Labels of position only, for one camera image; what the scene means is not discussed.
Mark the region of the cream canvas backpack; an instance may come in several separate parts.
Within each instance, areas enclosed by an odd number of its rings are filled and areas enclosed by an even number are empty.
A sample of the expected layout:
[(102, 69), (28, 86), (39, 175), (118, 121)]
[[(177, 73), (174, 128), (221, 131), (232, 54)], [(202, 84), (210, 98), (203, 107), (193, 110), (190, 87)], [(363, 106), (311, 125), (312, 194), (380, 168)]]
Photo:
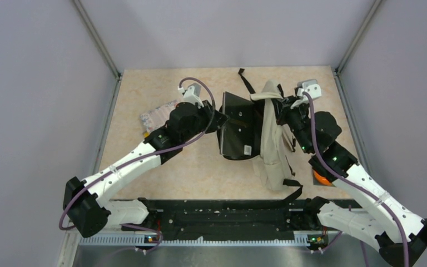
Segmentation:
[(244, 76), (244, 69), (238, 70), (250, 98), (255, 105), (257, 124), (261, 127), (260, 154), (252, 159), (254, 174), (262, 185), (270, 191), (283, 191), (294, 187), (296, 190), (286, 199), (294, 201), (302, 195), (303, 185), (294, 179), (287, 151), (295, 152), (296, 140), (287, 134), (283, 126), (276, 122), (273, 102), (284, 98), (284, 91), (279, 82), (268, 80), (261, 92), (256, 92)]

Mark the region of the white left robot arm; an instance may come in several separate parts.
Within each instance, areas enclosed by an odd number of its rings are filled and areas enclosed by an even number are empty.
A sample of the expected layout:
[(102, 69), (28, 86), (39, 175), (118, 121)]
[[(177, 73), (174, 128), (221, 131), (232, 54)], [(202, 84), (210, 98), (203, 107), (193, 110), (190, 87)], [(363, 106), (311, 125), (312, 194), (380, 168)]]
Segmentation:
[[(86, 177), (69, 179), (64, 188), (61, 230), (76, 229), (88, 238), (100, 232), (111, 214), (106, 205), (126, 185), (145, 172), (163, 165), (204, 134), (219, 130), (229, 119), (208, 101), (203, 106), (180, 102), (163, 126), (152, 131), (114, 165)], [(71, 226), (63, 226), (68, 217)]]

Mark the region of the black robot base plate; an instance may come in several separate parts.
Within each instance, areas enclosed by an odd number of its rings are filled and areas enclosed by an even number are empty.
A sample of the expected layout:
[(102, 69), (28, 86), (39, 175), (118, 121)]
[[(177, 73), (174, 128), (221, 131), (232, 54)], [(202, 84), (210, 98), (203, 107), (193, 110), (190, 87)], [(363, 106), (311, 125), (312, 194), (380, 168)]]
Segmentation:
[(141, 226), (158, 230), (165, 241), (292, 240), (297, 231), (323, 232), (309, 200), (149, 200)]

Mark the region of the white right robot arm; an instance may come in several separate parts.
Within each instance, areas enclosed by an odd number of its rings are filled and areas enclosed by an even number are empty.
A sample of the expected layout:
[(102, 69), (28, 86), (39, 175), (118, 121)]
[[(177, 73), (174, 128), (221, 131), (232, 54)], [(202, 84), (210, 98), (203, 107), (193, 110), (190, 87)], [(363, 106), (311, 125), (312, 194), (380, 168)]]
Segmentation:
[(391, 266), (413, 266), (427, 248), (427, 218), (399, 203), (366, 172), (358, 159), (337, 142), (342, 129), (326, 111), (314, 111), (308, 94), (273, 100), (279, 125), (287, 125), (312, 168), (352, 197), (364, 213), (315, 197), (304, 213), (311, 229), (336, 229), (375, 249)]

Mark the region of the black hardcover book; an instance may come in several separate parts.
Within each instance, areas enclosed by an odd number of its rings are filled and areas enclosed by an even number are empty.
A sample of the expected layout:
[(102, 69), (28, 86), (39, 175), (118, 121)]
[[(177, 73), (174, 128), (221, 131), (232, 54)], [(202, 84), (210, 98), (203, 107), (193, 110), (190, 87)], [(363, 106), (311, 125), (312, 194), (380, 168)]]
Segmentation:
[(230, 92), (224, 92), (221, 113), (227, 121), (217, 133), (220, 154), (233, 161), (252, 159), (260, 154), (261, 127), (255, 105)]

